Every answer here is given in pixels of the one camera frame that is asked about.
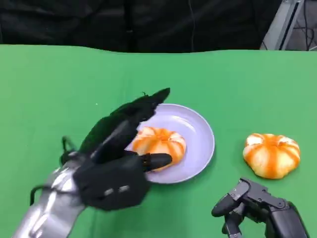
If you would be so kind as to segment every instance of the pumpkin-shaped bun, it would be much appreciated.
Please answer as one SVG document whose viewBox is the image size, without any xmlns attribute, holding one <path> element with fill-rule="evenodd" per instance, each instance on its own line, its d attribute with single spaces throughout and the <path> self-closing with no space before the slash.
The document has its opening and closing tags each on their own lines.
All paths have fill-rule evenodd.
<svg viewBox="0 0 317 238">
<path fill-rule="evenodd" d="M 166 153 L 171 155 L 172 163 L 156 169 L 156 171 L 161 171 L 179 163 L 183 159 L 186 143 L 184 138 L 175 131 L 146 126 L 139 131 L 132 143 L 132 149 L 139 155 L 147 153 Z"/>
<path fill-rule="evenodd" d="M 300 150 L 286 136 L 254 133 L 246 140 L 243 157 L 256 175 L 281 179 L 298 166 Z"/>
</svg>

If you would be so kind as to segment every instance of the green backdrop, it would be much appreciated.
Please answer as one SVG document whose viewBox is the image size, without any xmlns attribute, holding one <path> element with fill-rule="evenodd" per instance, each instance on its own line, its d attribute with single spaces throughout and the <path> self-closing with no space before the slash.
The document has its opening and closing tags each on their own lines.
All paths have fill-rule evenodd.
<svg viewBox="0 0 317 238">
<path fill-rule="evenodd" d="M 306 52 L 217 51 L 120 54 L 79 47 L 0 46 L 0 235 L 11 237 L 28 209 L 30 189 L 59 166 L 60 138 L 79 145 L 94 123 L 120 104 L 170 87 L 168 103 L 190 107 L 210 123 L 216 152 L 194 179 L 155 185 L 139 207 L 87 209 L 71 238 L 222 238 L 215 203 L 245 176 L 297 205 L 314 230 L 316 62 Z M 252 132 L 298 141 L 298 169 L 282 180 L 256 177 L 244 163 Z M 249 220 L 246 238 L 264 237 Z"/>
</svg>

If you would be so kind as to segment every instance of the plate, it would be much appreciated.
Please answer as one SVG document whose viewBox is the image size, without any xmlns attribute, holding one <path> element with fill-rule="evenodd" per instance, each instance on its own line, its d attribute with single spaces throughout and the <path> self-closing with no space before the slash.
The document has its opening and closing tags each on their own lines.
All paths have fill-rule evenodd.
<svg viewBox="0 0 317 238">
<path fill-rule="evenodd" d="M 140 124 L 176 131 L 186 141 L 183 160 L 161 172 L 147 173 L 148 180 L 155 183 L 178 183 L 199 174 L 210 162 L 214 151 L 214 135 L 208 122 L 194 110 L 176 104 L 160 104 L 156 114 Z"/>
</svg>

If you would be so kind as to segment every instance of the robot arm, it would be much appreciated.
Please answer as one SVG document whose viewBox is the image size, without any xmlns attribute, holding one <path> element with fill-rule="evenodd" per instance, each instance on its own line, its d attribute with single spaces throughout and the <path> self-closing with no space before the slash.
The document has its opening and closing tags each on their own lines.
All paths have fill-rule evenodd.
<svg viewBox="0 0 317 238">
<path fill-rule="evenodd" d="M 67 150 L 64 138 L 62 167 L 32 190 L 31 207 L 12 237 L 67 238 L 87 206 L 110 211 L 140 204 L 150 188 L 145 172 L 171 163 L 171 156 L 124 149 L 168 95 L 164 89 L 119 107 L 93 127 L 78 151 Z M 34 203 L 37 189 L 43 191 Z"/>
<path fill-rule="evenodd" d="M 214 217 L 224 216 L 222 232 L 230 238 L 241 238 L 239 225 L 244 217 L 266 224 L 266 238 L 309 238 L 295 205 L 272 196 L 267 187 L 241 178 L 213 208 Z"/>
</svg>

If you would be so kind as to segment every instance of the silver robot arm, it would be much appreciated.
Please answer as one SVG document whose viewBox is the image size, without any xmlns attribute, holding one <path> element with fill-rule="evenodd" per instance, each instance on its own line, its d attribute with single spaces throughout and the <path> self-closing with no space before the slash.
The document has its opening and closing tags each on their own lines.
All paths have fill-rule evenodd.
<svg viewBox="0 0 317 238">
<path fill-rule="evenodd" d="M 25 214 L 12 238 L 67 238 L 77 217 L 85 209 L 73 180 L 80 167 L 78 161 L 68 161 L 54 171 L 46 185 L 67 193 L 43 190 L 39 201 Z"/>
</svg>

